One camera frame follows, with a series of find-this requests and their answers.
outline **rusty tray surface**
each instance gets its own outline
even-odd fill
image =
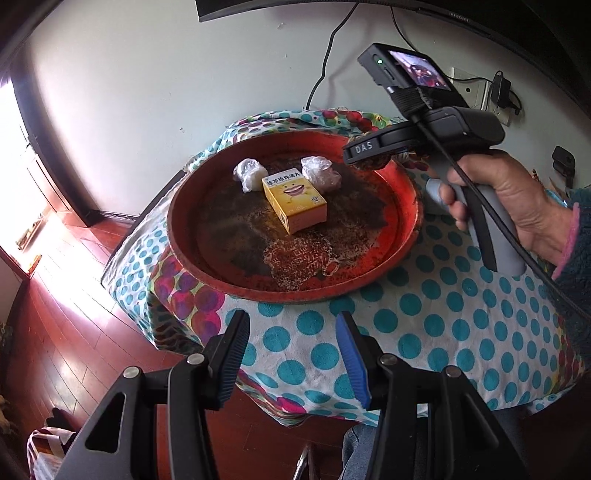
[[[179,263],[224,293],[270,303],[345,294],[396,266],[418,236],[422,204],[404,169],[375,171],[342,163],[346,137],[314,131],[264,135],[214,155],[175,194],[168,237]],[[301,170],[321,155],[342,175],[324,196],[327,222],[288,235],[263,192],[243,193],[232,170],[256,158],[269,174]]]

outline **wall outlet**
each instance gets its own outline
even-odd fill
[[[455,67],[450,69],[448,75],[457,79],[468,79],[476,76]],[[486,110],[488,107],[490,90],[489,82],[485,80],[471,80],[469,82],[457,82],[455,80],[450,81],[453,83],[453,86],[456,88],[456,90],[460,92],[460,95],[464,97],[464,100],[470,108]]]

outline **yellow medicine box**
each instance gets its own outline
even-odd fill
[[[326,221],[326,200],[297,168],[265,177],[262,186],[290,235]]]

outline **small display screen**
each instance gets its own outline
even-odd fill
[[[443,76],[427,59],[410,53],[390,50],[390,55],[407,71],[413,82],[422,87],[451,90]]]

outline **metal screw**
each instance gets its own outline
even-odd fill
[[[189,365],[199,365],[205,361],[205,357],[200,353],[193,353],[187,357]]]
[[[379,362],[382,365],[396,365],[396,362],[398,362],[398,358],[396,358],[396,356],[392,355],[391,353],[385,353],[379,358]]]
[[[446,367],[445,373],[448,377],[458,378],[462,374],[462,370],[455,365],[450,365],[449,367]]]
[[[123,370],[123,376],[125,378],[135,378],[139,375],[139,368],[138,367],[127,367]]]

